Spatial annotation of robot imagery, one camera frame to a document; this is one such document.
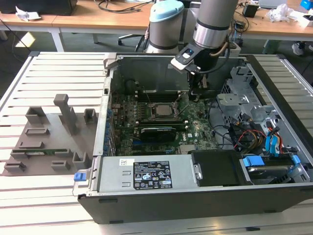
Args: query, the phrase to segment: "blue latch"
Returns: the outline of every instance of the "blue latch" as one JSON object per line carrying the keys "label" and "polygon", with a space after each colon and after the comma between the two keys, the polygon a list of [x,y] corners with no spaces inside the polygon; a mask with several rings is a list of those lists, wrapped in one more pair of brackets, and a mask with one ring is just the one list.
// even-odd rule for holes
{"label": "blue latch", "polygon": [[257,156],[257,155],[246,156],[243,159],[243,161],[244,161],[245,167],[265,165],[262,157],[261,156]]}
{"label": "blue latch", "polygon": [[74,174],[74,181],[75,182],[86,181],[86,180],[87,180],[87,174],[86,173],[77,172]]}
{"label": "blue latch", "polygon": [[291,159],[293,160],[294,164],[298,164],[301,162],[298,155],[293,155]]}

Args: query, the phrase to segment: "computer case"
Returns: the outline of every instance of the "computer case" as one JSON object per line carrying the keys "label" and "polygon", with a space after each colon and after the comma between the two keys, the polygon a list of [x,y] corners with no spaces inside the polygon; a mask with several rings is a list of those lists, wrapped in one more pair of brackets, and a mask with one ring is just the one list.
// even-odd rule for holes
{"label": "computer case", "polygon": [[76,4],[77,0],[0,0],[0,11],[4,14],[15,13],[17,6],[27,12],[69,16]]}

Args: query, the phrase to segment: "white paper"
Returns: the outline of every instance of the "white paper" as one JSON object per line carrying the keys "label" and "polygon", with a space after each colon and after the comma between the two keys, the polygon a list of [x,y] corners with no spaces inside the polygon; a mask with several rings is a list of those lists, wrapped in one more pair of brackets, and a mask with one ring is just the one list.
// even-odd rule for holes
{"label": "white paper", "polygon": [[127,159],[119,159],[119,165],[121,166],[133,166],[134,165],[134,162],[135,162],[135,159],[134,158],[127,158]]}
{"label": "white paper", "polygon": [[306,13],[302,13],[300,11],[292,11],[288,18],[293,19],[295,21],[297,21],[299,18],[302,18],[304,15],[307,15]]}
{"label": "white paper", "polygon": [[17,6],[15,7],[16,8],[16,13],[15,15],[17,17],[19,17],[21,20],[23,21],[31,21],[31,20],[38,20],[38,19],[41,19],[41,17],[38,15],[37,12],[27,12],[27,11],[22,11],[20,10]]}

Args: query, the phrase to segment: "wooden desk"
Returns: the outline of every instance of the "wooden desk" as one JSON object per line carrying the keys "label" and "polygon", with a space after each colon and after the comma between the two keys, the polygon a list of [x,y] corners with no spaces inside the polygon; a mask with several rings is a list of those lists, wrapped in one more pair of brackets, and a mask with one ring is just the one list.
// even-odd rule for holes
{"label": "wooden desk", "polygon": [[[288,0],[289,7],[299,10],[301,0]],[[124,9],[138,3],[129,3],[113,0],[109,8]],[[103,11],[98,8],[93,0],[78,0],[71,16],[42,15],[38,21],[24,22],[14,14],[0,14],[12,30],[15,31],[45,31],[50,32],[58,51],[64,51],[62,32],[91,33],[94,42],[97,42],[96,34],[144,34],[149,24],[149,15],[152,4],[145,5],[141,12],[131,14],[116,14]],[[243,34],[248,39],[269,39],[286,41],[313,41],[313,27],[302,28],[297,22],[271,23],[265,14],[268,10],[261,9],[255,18],[249,18],[250,27]],[[0,24],[0,30],[6,30]]]}
{"label": "wooden desk", "polygon": [[[118,10],[137,4],[111,1],[108,8]],[[151,6],[152,4],[144,5],[140,12],[116,14],[101,10],[93,0],[78,0],[78,4],[71,16],[57,16],[52,25],[54,27],[146,30],[149,24]]]}
{"label": "wooden desk", "polygon": [[[289,0],[288,6],[297,11],[303,11],[300,6],[301,0]],[[286,41],[312,41],[313,27],[301,27],[298,22],[290,19],[289,22],[270,22],[266,17],[268,10],[260,9],[254,18],[249,20],[249,29],[243,33],[243,38],[269,39]],[[246,22],[243,17],[235,13],[235,19]]]}
{"label": "wooden desk", "polygon": [[[114,0],[109,4],[109,9],[124,9],[137,4]],[[63,52],[63,32],[91,33],[95,43],[97,33],[144,34],[149,24],[151,6],[152,4],[147,4],[137,13],[116,14],[99,9],[93,0],[78,0],[71,16],[41,15],[42,20],[24,22],[15,14],[0,13],[0,18],[13,31],[50,32],[57,51]],[[0,30],[7,28],[0,23]]]}
{"label": "wooden desk", "polygon": [[36,26],[36,27],[52,27],[52,22],[57,17],[55,15],[41,15],[40,20],[25,22],[20,20],[15,14],[2,14],[0,13],[0,18],[5,24],[9,26]]}

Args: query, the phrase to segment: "wire bundle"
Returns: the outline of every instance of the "wire bundle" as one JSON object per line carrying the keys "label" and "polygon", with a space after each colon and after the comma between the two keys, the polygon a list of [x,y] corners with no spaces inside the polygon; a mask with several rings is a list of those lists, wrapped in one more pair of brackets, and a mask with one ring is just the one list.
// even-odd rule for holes
{"label": "wire bundle", "polygon": [[147,5],[147,4],[151,3],[151,2],[156,2],[156,0],[151,0],[151,1],[148,1],[148,2],[143,2],[143,3],[137,4],[135,6],[127,7],[125,9],[111,10],[111,9],[108,9],[108,5],[109,5],[109,1],[108,0],[103,0],[103,1],[101,1],[99,3],[97,3],[96,0],[93,0],[93,1],[98,5],[98,7],[101,10],[107,11],[107,12],[111,12],[111,13],[116,13],[116,14],[128,14],[128,13],[133,13],[133,12],[139,12],[139,11],[141,11],[141,8],[144,5]]}

